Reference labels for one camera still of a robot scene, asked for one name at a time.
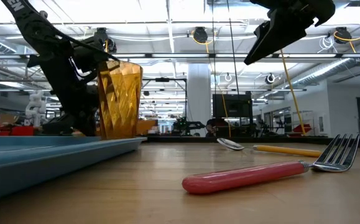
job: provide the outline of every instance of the red object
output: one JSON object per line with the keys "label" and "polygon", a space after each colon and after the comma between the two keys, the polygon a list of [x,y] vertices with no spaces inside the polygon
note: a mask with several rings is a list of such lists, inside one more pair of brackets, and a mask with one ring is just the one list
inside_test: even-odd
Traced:
{"label": "red object", "polygon": [[191,194],[209,194],[267,182],[308,171],[300,161],[248,167],[243,169],[191,175],[183,179],[182,187]]}
{"label": "red object", "polygon": [[33,136],[34,128],[32,126],[13,127],[11,131],[12,136]]}
{"label": "red object", "polygon": [[[304,130],[305,130],[306,133],[311,131],[312,128],[311,128],[310,124],[304,124]],[[293,131],[297,132],[297,133],[303,133],[303,129],[302,129],[301,124],[298,125],[296,128],[294,128]]]}

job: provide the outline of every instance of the white column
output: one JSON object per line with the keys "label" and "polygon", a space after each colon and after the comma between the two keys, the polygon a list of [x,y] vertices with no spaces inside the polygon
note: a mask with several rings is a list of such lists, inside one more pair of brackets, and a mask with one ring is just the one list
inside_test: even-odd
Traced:
{"label": "white column", "polygon": [[[188,108],[187,120],[200,121],[204,125],[211,118],[210,67],[208,64],[188,66]],[[192,130],[191,134],[206,135],[206,129]]]}

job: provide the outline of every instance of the wooden table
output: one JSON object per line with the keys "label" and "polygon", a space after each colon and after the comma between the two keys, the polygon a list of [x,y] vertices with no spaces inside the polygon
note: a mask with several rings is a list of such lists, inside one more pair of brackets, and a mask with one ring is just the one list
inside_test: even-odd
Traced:
{"label": "wooden table", "polygon": [[252,144],[245,145],[249,149],[240,152],[213,143],[143,144],[137,152],[0,199],[0,223],[360,223],[360,150],[342,174],[308,172],[205,196],[182,189],[190,174],[315,160],[251,152]]}

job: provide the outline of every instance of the white robot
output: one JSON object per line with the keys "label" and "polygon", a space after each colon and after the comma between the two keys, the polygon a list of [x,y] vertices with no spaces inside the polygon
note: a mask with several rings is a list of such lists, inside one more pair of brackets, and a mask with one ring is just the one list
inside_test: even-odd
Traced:
{"label": "white robot", "polygon": [[45,116],[46,102],[42,100],[43,91],[35,91],[29,96],[29,104],[25,109],[25,126],[40,127],[40,121]]}

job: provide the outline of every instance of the blue tray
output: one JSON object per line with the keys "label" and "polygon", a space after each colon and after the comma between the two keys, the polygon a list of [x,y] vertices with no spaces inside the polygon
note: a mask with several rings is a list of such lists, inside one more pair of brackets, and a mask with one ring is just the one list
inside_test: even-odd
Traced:
{"label": "blue tray", "polygon": [[146,138],[0,137],[0,197],[134,151]]}

